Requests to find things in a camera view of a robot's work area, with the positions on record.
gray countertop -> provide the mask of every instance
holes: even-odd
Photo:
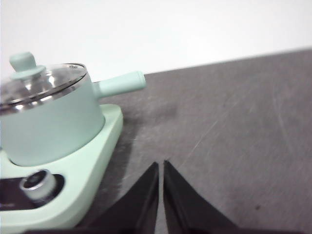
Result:
[[[312,50],[146,80],[102,100],[121,106],[124,128],[82,226],[169,159],[237,225],[312,233]],[[160,194],[158,234],[167,233]]]

black control panel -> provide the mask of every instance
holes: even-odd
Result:
[[[45,177],[45,171],[39,171],[27,177],[24,187],[31,188],[41,183]],[[34,201],[20,189],[21,181],[25,178],[10,178],[0,180],[0,211],[30,210],[41,207],[53,200],[62,190],[65,180],[62,175],[52,175],[56,186],[49,199]]]

mint green base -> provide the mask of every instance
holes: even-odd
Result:
[[[123,125],[116,105],[101,105],[106,122],[88,144],[74,153],[40,166],[21,167],[11,163],[0,151],[1,179],[25,177],[38,169],[48,169],[65,177],[61,193],[50,203],[33,210],[0,211],[1,234],[21,233],[28,229],[71,228],[88,211],[102,180]]]

silver knob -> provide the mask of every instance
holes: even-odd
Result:
[[[47,169],[32,173],[19,183],[19,188],[33,202],[48,202],[51,200],[56,186],[55,177]]]

saucepan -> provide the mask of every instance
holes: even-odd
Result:
[[[98,99],[146,86],[142,72],[92,83],[79,63],[37,66],[30,52],[13,55],[15,73],[1,84],[1,146],[19,166],[64,157],[105,123]]]

